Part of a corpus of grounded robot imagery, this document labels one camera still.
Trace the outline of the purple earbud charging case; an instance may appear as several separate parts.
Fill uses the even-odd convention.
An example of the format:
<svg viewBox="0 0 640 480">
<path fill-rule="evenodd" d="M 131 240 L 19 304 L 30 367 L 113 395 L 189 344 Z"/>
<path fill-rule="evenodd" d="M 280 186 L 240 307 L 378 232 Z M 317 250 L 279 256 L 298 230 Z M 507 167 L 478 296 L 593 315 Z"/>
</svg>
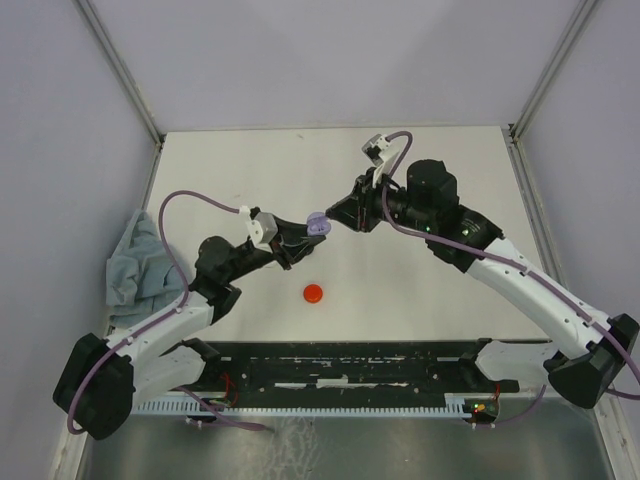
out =
<svg viewBox="0 0 640 480">
<path fill-rule="evenodd" d="M 313 212 L 306 220 L 307 235 L 310 237 L 326 236 L 331 231 L 330 219 L 323 212 Z"/>
</svg>

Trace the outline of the red earbud charging case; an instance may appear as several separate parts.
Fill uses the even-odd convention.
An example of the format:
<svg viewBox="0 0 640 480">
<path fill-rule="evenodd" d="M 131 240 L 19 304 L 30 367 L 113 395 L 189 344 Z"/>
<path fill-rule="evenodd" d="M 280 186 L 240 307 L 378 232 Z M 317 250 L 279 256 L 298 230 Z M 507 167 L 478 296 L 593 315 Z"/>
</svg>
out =
<svg viewBox="0 0 640 480">
<path fill-rule="evenodd" d="M 303 298 L 310 304 L 316 304 L 323 299 L 324 291 L 322 287 L 316 283 L 308 284 L 303 289 Z"/>
</svg>

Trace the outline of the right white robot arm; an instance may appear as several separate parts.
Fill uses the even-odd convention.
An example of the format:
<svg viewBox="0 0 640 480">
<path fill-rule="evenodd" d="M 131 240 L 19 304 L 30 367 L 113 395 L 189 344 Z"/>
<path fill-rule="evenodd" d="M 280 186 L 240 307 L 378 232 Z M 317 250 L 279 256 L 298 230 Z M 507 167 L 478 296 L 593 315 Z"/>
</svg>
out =
<svg viewBox="0 0 640 480">
<path fill-rule="evenodd" d="M 469 390 L 505 380 L 549 385 L 591 409 L 631 361 L 638 323 L 588 305 L 527 260 L 499 227 L 460 203 L 441 161 L 412 163 L 400 188 L 370 168 L 326 214 L 356 232 L 386 221 L 423 239 L 436 258 L 499 293 L 547 335 L 544 343 L 481 341 L 458 368 Z"/>
</svg>

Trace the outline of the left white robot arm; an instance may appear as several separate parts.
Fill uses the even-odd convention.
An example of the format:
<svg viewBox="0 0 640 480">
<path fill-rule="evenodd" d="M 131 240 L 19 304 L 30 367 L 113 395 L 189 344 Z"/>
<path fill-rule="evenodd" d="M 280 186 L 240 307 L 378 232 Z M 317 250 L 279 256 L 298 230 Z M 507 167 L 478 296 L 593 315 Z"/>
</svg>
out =
<svg viewBox="0 0 640 480">
<path fill-rule="evenodd" d="M 52 394 L 75 431 L 103 440 L 137 407 L 171 390 L 215 387 L 220 354 L 195 333 L 231 311 L 241 295 L 234 281 L 272 263 L 290 269 L 331 229 L 322 213 L 298 224 L 253 212 L 246 225 L 249 236 L 238 246 L 221 236 L 201 243 L 195 278 L 177 300 L 121 333 L 76 342 Z"/>
</svg>

